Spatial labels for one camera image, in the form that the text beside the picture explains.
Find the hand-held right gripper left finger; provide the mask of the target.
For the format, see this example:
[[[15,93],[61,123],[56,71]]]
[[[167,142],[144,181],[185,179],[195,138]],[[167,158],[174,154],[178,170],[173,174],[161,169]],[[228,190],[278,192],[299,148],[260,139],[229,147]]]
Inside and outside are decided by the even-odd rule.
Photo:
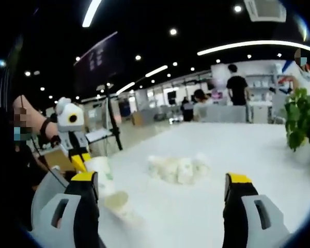
[[[40,247],[104,247],[98,234],[98,177],[67,181],[52,170],[40,183]]]

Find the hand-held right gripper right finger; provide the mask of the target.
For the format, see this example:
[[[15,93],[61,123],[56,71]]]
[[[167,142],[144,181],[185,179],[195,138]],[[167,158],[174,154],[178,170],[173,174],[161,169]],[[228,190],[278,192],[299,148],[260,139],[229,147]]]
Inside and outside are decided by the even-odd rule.
[[[223,219],[223,247],[281,247],[290,236],[283,213],[246,175],[225,175]]]

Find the person's left hand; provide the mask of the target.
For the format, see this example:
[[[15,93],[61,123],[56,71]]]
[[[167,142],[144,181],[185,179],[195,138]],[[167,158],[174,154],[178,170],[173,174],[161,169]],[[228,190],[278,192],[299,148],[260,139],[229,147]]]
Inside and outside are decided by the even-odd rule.
[[[52,148],[56,148],[58,147],[59,149],[61,149],[61,139],[58,135],[54,135],[52,136],[51,140],[50,140],[50,144]]]

